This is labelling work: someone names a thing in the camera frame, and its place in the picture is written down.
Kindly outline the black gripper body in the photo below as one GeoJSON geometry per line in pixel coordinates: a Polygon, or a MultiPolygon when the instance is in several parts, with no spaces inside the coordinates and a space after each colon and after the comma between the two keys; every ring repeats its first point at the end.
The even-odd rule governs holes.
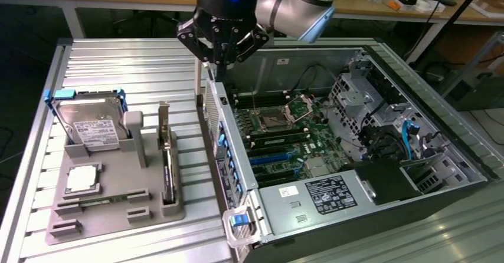
{"type": "Polygon", "coordinates": [[[196,0],[194,24],[212,43],[235,44],[255,28],[258,0],[196,0]]]}

